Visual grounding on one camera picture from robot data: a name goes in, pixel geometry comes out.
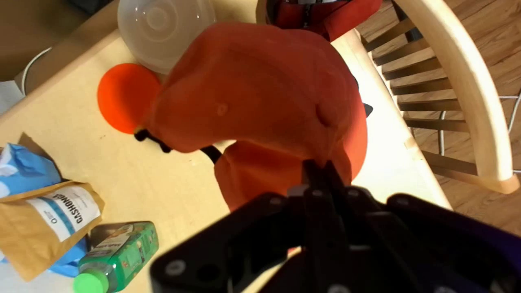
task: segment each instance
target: green bottle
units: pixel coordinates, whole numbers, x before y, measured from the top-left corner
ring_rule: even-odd
[[[76,293],[124,289],[159,250],[152,221],[102,224],[92,230],[92,250],[81,260]]]

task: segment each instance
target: orange beanie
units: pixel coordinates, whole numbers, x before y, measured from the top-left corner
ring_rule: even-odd
[[[367,151],[359,86],[336,48],[302,29],[219,22],[172,71],[144,126],[178,151],[237,139],[216,164],[232,209],[302,183],[331,159],[349,183]]]

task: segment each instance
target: blue package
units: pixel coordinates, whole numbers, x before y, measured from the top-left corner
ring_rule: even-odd
[[[0,155],[0,198],[63,180],[54,162],[28,147],[9,142]]]
[[[76,247],[72,247],[61,260],[58,260],[51,271],[66,274],[66,276],[77,276],[81,273],[81,260],[87,253],[87,239],[84,237],[81,242],[77,242]]]

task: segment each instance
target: chair backrest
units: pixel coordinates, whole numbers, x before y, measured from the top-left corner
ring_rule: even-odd
[[[520,186],[504,107],[475,40],[444,0],[396,0],[403,19],[364,40],[401,110],[460,110],[458,118],[408,115],[416,128],[468,131],[471,160],[424,151],[434,170],[496,191]]]

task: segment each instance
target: wooden table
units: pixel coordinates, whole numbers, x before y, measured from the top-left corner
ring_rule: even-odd
[[[256,1],[216,2],[221,19],[256,20]],[[357,64],[364,58],[349,56],[357,37],[351,32],[336,45],[357,68],[354,71],[364,76]],[[229,209],[206,154],[164,154],[157,144],[139,142],[105,121],[97,105],[98,81],[111,66],[126,61],[136,58],[115,27],[0,116],[0,142],[30,134],[56,159],[68,178],[90,182],[102,193],[105,221],[152,219],[165,250]],[[390,95],[372,79],[362,77],[361,84],[364,99],[375,105],[375,112],[369,118],[369,157],[356,183],[369,186],[378,199],[409,191],[450,206]],[[149,282],[147,266],[128,291],[151,291]]]

